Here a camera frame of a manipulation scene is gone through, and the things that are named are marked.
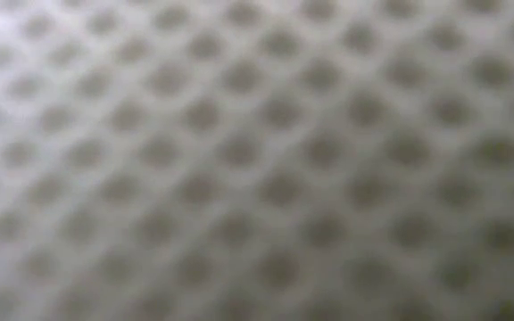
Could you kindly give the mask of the beige fabric storage bin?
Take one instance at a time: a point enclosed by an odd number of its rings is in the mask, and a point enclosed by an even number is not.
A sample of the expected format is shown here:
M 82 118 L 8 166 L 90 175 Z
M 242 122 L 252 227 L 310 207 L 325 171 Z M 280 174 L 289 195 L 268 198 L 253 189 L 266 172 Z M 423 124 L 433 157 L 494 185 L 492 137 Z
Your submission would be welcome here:
M 0 321 L 514 321 L 514 0 L 0 0 Z

